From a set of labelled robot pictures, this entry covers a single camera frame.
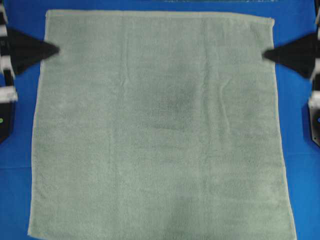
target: blue table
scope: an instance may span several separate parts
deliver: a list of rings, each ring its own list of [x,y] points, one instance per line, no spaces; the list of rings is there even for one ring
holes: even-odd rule
[[[314,31],[314,0],[276,2],[168,2],[160,0],[7,0],[9,25],[43,39],[48,9],[217,11],[275,19],[275,45]],[[31,139],[40,65],[15,80],[15,128],[0,145],[0,239],[27,240],[31,201]],[[320,148],[310,140],[307,101],[311,85],[276,66],[282,145],[299,240],[320,239]]]

